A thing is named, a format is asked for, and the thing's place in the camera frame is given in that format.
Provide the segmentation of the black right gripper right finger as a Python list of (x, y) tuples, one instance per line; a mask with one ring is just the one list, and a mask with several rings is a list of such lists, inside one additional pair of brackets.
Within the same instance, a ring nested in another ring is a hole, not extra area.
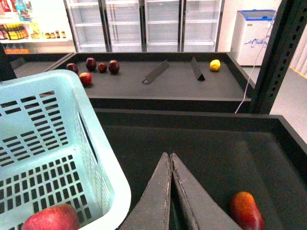
[(173, 178), (189, 230), (240, 230), (238, 224), (212, 199), (182, 160), (170, 156)]

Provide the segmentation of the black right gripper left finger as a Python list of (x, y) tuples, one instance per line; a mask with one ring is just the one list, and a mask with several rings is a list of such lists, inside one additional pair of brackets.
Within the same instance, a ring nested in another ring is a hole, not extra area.
[(171, 162), (163, 153), (139, 202), (122, 223), (121, 230), (167, 230), (171, 203)]

